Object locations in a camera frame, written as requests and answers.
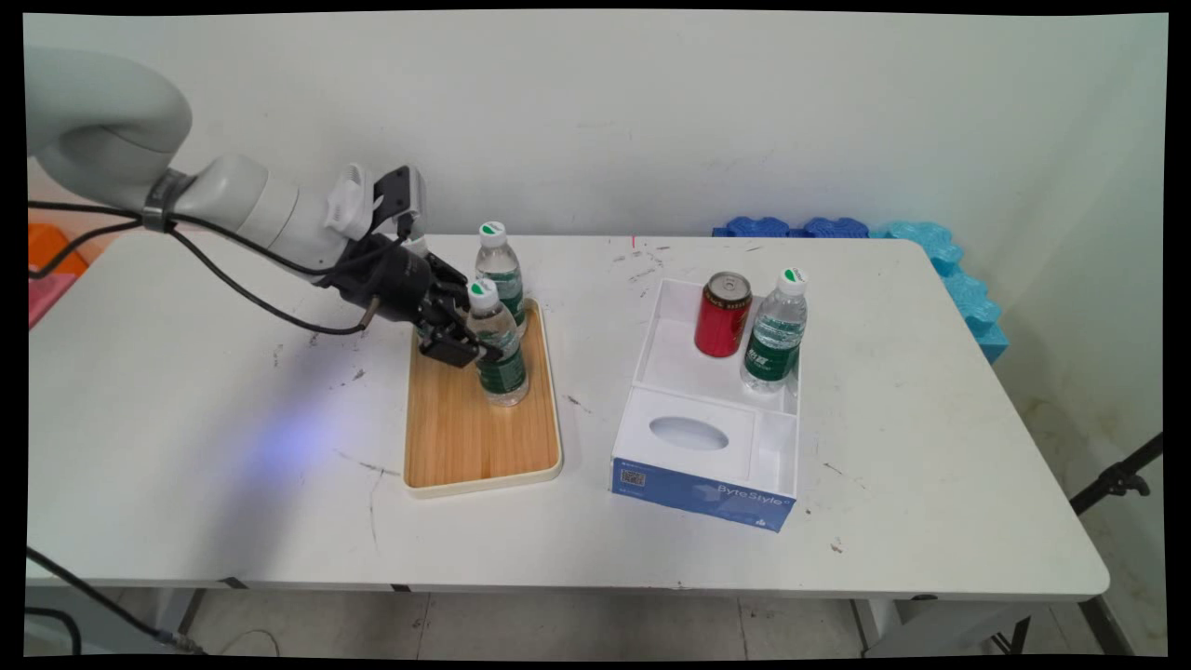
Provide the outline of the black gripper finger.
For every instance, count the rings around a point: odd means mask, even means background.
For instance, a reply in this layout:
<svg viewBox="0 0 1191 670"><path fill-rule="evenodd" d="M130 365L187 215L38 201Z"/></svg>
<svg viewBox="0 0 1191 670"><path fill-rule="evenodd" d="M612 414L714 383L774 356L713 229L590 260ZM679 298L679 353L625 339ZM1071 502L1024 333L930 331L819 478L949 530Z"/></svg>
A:
<svg viewBox="0 0 1191 670"><path fill-rule="evenodd" d="M426 311L417 323L418 352L429 359L463 369L473 362L501 361L501 347L484 344L459 311Z"/></svg>
<svg viewBox="0 0 1191 670"><path fill-rule="evenodd" d="M430 270L434 275L431 294L435 300L450 302L455 309L470 309L469 281L463 273L445 261L430 261Z"/></svg>

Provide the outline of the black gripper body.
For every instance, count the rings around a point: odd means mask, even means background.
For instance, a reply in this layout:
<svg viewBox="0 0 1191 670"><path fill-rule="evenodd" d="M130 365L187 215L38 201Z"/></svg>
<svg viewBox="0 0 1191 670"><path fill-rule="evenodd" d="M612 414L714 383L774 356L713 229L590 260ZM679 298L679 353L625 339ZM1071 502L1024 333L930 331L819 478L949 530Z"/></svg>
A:
<svg viewBox="0 0 1191 670"><path fill-rule="evenodd" d="M347 302L369 308L378 300L376 315L411 323L420 332L444 326L444 263L424 242L395 246L384 234L350 242L336 261L335 273L324 276L325 288L335 288Z"/></svg>

